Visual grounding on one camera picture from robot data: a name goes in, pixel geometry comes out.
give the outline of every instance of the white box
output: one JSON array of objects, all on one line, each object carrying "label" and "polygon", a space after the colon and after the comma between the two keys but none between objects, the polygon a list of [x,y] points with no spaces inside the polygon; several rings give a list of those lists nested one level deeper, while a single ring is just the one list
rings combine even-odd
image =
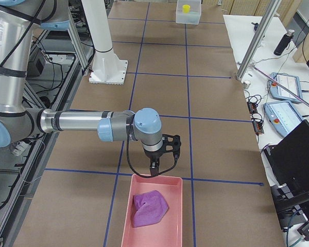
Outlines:
[{"label": "white box", "polygon": [[[190,12],[183,13],[182,6],[190,5]],[[201,16],[201,0],[178,0],[176,5],[176,23],[198,25]]]}]

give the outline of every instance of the white pillar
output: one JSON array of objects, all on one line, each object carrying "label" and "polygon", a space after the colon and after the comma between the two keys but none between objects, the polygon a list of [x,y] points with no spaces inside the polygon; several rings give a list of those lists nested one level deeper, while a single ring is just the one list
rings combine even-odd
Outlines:
[{"label": "white pillar", "polygon": [[114,53],[104,0],[82,0],[96,49],[90,83],[124,84],[127,60]]}]

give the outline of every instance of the purple cloth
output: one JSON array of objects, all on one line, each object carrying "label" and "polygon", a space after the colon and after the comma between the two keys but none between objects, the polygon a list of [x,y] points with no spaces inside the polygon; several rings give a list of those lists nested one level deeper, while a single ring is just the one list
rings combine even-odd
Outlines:
[{"label": "purple cloth", "polygon": [[134,227],[157,224],[168,210],[167,202],[159,191],[134,195]]}]

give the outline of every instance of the pink tray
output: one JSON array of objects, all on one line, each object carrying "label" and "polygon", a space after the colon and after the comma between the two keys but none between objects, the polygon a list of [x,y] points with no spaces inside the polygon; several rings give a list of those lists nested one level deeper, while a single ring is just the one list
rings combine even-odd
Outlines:
[{"label": "pink tray", "polygon": [[[182,247],[182,184],[182,179],[176,177],[132,176],[122,247]],[[158,224],[134,228],[133,196],[152,190],[163,195],[169,209]]]}]

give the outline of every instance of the bottle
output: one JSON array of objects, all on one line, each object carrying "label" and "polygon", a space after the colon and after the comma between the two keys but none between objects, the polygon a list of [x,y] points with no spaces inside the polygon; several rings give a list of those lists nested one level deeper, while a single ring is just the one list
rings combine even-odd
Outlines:
[{"label": "bottle", "polygon": [[284,36],[280,40],[273,54],[280,56],[285,50],[285,48],[287,47],[287,45],[290,43],[291,39],[293,38],[293,35],[294,35],[294,30],[292,29],[288,30],[287,34],[284,34]]}]

